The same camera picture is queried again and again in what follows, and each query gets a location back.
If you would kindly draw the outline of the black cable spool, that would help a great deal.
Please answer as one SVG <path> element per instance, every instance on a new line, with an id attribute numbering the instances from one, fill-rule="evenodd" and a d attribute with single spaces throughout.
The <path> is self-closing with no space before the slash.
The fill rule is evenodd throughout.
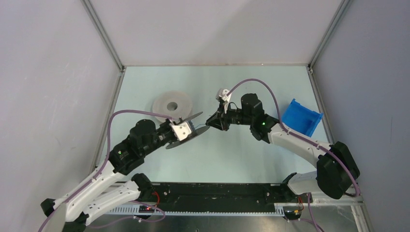
<path id="1" fill-rule="evenodd" d="M 169 145 L 167 145 L 165 148 L 175 148 L 205 133 L 210 128 L 209 126 L 205 125 L 196 128 L 192 123 L 192 120 L 200 116 L 202 113 L 203 112 L 198 112 L 194 115 L 187 117 L 186 119 L 180 118 L 178 123 L 171 123 L 170 127 L 172 132 L 174 133 L 174 136 L 176 137 L 176 140 L 170 142 Z"/>

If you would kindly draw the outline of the white cable spool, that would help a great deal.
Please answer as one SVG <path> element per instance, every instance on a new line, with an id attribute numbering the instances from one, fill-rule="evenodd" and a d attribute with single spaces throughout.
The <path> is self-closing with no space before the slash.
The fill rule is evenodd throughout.
<path id="1" fill-rule="evenodd" d="M 184 119 L 192 114 L 193 102 L 185 92 L 168 91 L 154 100 L 151 109 L 155 114 Z"/>

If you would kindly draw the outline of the blue plastic bin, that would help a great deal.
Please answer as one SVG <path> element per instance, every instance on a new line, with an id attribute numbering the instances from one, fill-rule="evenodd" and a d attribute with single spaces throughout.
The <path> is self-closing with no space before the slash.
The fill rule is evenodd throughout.
<path id="1" fill-rule="evenodd" d="M 311 137 L 323 115 L 324 113 L 310 110 L 297 102 L 296 99 L 292 99 L 281 118 L 283 123 L 291 129 Z"/>

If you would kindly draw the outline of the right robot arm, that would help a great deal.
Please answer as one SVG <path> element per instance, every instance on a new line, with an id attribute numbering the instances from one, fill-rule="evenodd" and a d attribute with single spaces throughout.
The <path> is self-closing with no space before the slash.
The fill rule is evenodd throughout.
<path id="1" fill-rule="evenodd" d="M 342 142 L 330 144 L 311 140 L 278 119 L 265 113 L 262 102 L 254 93 L 241 97 L 241 108 L 230 106 L 228 90 L 216 96 L 219 102 L 216 112 L 206 125 L 227 131 L 232 124 L 249 126 L 252 136 L 258 141 L 280 146 L 298 155 L 315 171 L 291 174 L 281 189 L 282 198 L 294 202 L 303 193 L 322 192 L 333 199 L 340 199 L 360 176 L 360 171 L 348 147 Z"/>

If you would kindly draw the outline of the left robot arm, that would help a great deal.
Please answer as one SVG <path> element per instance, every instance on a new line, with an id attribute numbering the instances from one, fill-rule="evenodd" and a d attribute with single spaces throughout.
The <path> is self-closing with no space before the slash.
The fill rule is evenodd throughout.
<path id="1" fill-rule="evenodd" d="M 153 188 L 144 174 L 135 174 L 115 190 L 105 190 L 142 165 L 150 153 L 181 142 L 191 133 L 188 122 L 176 124 L 167 119 L 157 127 L 149 119 L 138 121 L 93 173 L 65 196 L 45 199 L 41 203 L 42 211 L 50 219 L 57 209 L 64 206 L 62 231 L 82 232 L 101 215 L 123 203 L 137 199 L 148 201 L 153 195 Z"/>

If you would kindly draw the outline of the left controller board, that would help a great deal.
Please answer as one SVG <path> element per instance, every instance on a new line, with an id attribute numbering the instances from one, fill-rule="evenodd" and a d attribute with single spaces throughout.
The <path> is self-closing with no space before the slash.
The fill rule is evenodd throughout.
<path id="1" fill-rule="evenodd" d="M 150 206 L 141 205 L 139 206 L 138 213 L 155 213 L 156 209 Z"/>

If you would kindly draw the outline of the controller board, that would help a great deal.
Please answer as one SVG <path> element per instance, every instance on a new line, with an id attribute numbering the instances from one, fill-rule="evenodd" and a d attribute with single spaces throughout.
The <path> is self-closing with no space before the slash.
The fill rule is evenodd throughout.
<path id="1" fill-rule="evenodd" d="M 139 206 L 138 213 L 155 213 L 156 209 L 150 206 L 141 205 Z"/>
<path id="2" fill-rule="evenodd" d="M 299 221 L 302 215 L 302 210 L 284 210 L 284 219 L 286 221 Z"/>

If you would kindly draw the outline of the right controller board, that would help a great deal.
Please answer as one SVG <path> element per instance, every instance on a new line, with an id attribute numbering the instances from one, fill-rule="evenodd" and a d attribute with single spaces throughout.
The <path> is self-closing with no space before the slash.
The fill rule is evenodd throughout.
<path id="1" fill-rule="evenodd" d="M 302 215 L 302 210 L 284 210 L 284 219 L 286 221 L 299 221 Z"/>

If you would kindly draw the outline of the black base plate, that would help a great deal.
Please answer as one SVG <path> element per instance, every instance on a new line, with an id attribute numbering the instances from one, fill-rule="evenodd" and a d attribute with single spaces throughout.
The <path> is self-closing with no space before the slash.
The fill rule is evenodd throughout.
<path id="1" fill-rule="evenodd" d="M 167 211 L 268 212 L 280 203 L 308 203 L 285 184 L 153 183 L 139 200 Z"/>

